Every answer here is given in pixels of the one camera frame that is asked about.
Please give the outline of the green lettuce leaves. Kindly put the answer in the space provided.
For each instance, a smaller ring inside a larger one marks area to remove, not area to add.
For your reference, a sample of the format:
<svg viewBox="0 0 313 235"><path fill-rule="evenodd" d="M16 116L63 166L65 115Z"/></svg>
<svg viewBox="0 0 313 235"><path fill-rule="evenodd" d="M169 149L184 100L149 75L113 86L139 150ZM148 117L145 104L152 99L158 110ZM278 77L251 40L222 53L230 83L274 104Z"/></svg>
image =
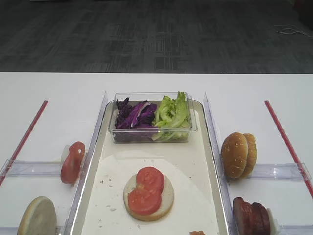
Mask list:
<svg viewBox="0 0 313 235"><path fill-rule="evenodd" d="M186 95L178 92L176 99L164 96L160 106L156 110L153 126L161 131L153 134L153 141L186 141L188 132L184 131L162 131L162 129L175 129L190 127L188 122L189 109L187 108Z"/></svg>

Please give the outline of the tomato slice on bun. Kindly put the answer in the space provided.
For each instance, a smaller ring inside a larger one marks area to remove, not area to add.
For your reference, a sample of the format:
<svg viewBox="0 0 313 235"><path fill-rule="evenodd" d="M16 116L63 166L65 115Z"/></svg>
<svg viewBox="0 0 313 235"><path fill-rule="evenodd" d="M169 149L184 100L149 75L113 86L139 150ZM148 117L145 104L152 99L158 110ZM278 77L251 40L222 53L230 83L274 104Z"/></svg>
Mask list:
<svg viewBox="0 0 313 235"><path fill-rule="evenodd" d="M161 206L161 192L158 189L135 188L128 194L127 205L138 215L151 215Z"/></svg>
<svg viewBox="0 0 313 235"><path fill-rule="evenodd" d="M165 179L164 175L156 168L148 166L139 170L136 181L147 190L158 190L163 192Z"/></svg>

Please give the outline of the lower tomato slice on bun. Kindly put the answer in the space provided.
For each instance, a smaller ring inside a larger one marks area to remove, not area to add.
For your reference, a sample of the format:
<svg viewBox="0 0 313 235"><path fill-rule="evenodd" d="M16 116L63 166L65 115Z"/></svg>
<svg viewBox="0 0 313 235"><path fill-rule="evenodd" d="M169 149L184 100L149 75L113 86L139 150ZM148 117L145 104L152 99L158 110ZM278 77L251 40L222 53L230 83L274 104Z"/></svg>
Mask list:
<svg viewBox="0 0 313 235"><path fill-rule="evenodd" d="M127 205L138 215L151 215L161 206L161 192L158 189L135 188L128 194Z"/></svg>

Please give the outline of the meat patty slice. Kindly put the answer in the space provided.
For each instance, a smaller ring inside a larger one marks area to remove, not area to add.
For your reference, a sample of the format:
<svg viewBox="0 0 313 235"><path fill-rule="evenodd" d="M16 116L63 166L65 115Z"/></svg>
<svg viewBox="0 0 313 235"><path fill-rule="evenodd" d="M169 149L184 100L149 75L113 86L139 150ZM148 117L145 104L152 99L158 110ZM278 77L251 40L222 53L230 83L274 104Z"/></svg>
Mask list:
<svg viewBox="0 0 313 235"><path fill-rule="evenodd" d="M233 200L233 215L240 235L254 234L254 215L252 205L245 202L242 197Z"/></svg>
<svg viewBox="0 0 313 235"><path fill-rule="evenodd" d="M270 221L265 207L257 202L252 203L253 212L253 234L254 235L270 235Z"/></svg>

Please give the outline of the purple cabbage leaves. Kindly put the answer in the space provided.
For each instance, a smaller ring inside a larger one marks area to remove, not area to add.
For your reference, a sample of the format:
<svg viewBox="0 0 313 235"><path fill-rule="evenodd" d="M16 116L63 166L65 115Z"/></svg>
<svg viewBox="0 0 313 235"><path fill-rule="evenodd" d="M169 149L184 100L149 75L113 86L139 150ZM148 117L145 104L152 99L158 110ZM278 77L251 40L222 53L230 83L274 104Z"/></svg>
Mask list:
<svg viewBox="0 0 313 235"><path fill-rule="evenodd" d="M155 119L155 111L157 105L148 101L142 101L132 106L129 103L129 98L123 102L116 101L118 115L115 121L117 129L139 129L139 128L154 128L152 122Z"/></svg>

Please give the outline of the sesame bun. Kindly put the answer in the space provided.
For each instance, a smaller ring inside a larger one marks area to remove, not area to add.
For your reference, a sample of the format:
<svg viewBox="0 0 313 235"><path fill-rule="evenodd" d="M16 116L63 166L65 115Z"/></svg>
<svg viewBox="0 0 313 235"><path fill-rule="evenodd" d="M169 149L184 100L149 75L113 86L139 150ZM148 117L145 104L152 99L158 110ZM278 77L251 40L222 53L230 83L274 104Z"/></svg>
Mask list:
<svg viewBox="0 0 313 235"><path fill-rule="evenodd" d="M242 133L234 132L223 142L221 157L225 174L232 179L239 178L247 162L248 144Z"/></svg>
<svg viewBox="0 0 313 235"><path fill-rule="evenodd" d="M244 133L248 145L248 153L246 167L241 175L242 178L247 177L254 169L257 160L256 140L253 134Z"/></svg>

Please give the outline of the bottom bun on tray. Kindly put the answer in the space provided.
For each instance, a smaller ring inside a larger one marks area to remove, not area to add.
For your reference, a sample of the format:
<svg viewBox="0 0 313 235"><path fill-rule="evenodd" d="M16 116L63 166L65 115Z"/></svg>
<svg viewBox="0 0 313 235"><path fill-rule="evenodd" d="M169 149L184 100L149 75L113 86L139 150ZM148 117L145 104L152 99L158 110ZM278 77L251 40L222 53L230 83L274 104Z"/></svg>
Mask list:
<svg viewBox="0 0 313 235"><path fill-rule="evenodd" d="M128 194L135 188L144 188L144 186L137 183L136 177L137 177L137 174L132 176L124 187L123 198L124 198L124 204L125 204L125 208L127 212L132 217L138 220L142 220L142 221L154 221L154 220L158 220L164 217L172 208L173 201L174 201L174 189L169 179L166 177L166 175L164 175L165 184L164 184L163 192L161 193L162 202L161 202L160 208L151 215L138 215L132 212L127 205Z"/></svg>

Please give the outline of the cream metal serving tray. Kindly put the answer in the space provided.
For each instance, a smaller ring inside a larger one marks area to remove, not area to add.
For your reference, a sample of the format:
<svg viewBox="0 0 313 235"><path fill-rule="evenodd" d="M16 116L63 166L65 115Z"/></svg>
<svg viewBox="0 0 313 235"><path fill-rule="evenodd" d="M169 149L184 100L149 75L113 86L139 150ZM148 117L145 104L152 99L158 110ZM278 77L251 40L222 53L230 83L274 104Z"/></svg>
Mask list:
<svg viewBox="0 0 313 235"><path fill-rule="evenodd" d="M198 129L188 142L114 143L108 131L113 104L107 104L74 235L227 234L203 108L198 102L193 105ZM170 212L151 222L134 219L123 201L126 183L146 166L159 169L174 188Z"/></svg>

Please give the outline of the sesame bun rear right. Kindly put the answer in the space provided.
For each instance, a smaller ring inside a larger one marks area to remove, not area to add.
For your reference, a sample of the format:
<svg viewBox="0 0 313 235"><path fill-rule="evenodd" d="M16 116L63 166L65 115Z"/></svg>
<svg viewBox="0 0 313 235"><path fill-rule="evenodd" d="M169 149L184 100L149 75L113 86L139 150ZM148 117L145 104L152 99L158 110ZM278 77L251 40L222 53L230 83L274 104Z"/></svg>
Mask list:
<svg viewBox="0 0 313 235"><path fill-rule="evenodd" d="M244 133L248 145L248 153L246 167L241 175L242 178L247 177L254 169L257 160L256 140L253 134Z"/></svg>

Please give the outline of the right red strip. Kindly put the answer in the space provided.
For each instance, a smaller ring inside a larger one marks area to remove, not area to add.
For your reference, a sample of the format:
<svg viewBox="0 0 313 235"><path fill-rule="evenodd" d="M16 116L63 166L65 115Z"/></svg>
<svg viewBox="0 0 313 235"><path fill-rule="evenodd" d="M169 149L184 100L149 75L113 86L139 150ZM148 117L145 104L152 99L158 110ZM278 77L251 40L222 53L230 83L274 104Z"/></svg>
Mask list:
<svg viewBox="0 0 313 235"><path fill-rule="evenodd" d="M279 121L279 119L278 119L274 109L272 108L270 102L268 100L265 100L264 103L265 103L265 105L266 105L266 107L267 107L267 109L268 109L268 111L269 111L269 113L270 113L270 115L271 115L271 117L272 117L272 119L273 119L277 129L279 130L280 135L283 138L283 140L285 142L285 145L288 148L288 150L289 150L289 152L290 152L290 154L291 154L295 164L298 166L298 169L299 169L299 171L300 171L300 173L301 173L301 175L303 177L303 180L304 180L304 182L306 184L306 187L307 187L310 195L313 196L313 185L312 185L311 180L309 178L308 171L305 170L304 164L300 162L300 159L298 158L297 153L296 153L295 149L293 148L293 146L292 146L292 144L291 144L291 142L290 142L290 140L289 140L289 138L288 138L288 136L287 136L287 134L286 134L286 132L285 132L285 130L283 128L283 126L281 125L281 123L280 123L280 121Z"/></svg>

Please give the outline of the orange food scrap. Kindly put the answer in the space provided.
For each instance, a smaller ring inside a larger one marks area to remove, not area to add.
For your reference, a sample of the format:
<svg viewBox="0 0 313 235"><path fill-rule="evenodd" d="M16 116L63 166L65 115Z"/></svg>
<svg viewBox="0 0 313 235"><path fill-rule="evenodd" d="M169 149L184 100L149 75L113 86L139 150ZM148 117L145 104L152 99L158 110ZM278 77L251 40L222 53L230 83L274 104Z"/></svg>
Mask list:
<svg viewBox="0 0 313 235"><path fill-rule="evenodd" d="M205 235L203 231L192 231L189 233L190 235Z"/></svg>

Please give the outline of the standing bun half left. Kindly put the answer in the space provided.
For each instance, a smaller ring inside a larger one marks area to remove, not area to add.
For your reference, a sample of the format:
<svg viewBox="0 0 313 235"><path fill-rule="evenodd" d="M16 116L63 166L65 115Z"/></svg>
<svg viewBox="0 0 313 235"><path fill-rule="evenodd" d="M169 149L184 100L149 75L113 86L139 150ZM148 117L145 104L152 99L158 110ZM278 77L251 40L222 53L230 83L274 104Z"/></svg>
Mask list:
<svg viewBox="0 0 313 235"><path fill-rule="evenodd" d="M17 235L55 235L56 222L53 202L45 196L39 196L26 208Z"/></svg>

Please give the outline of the right long clear rail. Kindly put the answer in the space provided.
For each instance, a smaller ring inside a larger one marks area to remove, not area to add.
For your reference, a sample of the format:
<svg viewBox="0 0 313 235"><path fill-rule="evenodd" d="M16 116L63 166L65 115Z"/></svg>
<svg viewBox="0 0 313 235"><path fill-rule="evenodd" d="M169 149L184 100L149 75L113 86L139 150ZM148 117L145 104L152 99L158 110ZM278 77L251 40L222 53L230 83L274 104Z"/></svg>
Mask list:
<svg viewBox="0 0 313 235"><path fill-rule="evenodd" d="M211 105L207 94L204 93L204 109L205 109L205 117L208 127L208 134L210 137L210 144L212 149L213 161L215 166L215 172L217 176L218 186L219 186L219 194L221 198L224 220L226 224L226 232L228 235L238 235L238 229L236 225L236 221L233 216L232 210L232 202L230 200L229 192L228 192L228 181L224 174L223 162L220 156L220 148L218 143L218 138L216 135L215 122L212 116Z"/></svg>

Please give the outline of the clear rail upper left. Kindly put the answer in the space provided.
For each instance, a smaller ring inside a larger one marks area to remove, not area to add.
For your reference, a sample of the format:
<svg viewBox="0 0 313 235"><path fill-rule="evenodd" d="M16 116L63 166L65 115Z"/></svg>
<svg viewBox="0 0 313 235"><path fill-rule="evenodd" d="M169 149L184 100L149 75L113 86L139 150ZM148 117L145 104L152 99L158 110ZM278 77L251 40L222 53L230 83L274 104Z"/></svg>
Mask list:
<svg viewBox="0 0 313 235"><path fill-rule="evenodd" d="M60 176L63 163L6 160L1 176Z"/></svg>

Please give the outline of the clear rail lower right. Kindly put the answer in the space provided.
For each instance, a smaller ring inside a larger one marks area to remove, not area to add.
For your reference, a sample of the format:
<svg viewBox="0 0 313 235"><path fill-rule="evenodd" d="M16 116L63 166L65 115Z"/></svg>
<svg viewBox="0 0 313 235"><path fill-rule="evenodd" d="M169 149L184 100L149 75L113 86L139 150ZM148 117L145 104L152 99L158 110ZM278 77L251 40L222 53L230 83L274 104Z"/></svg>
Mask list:
<svg viewBox="0 0 313 235"><path fill-rule="evenodd" d="M313 235L312 225L279 225L280 235Z"/></svg>

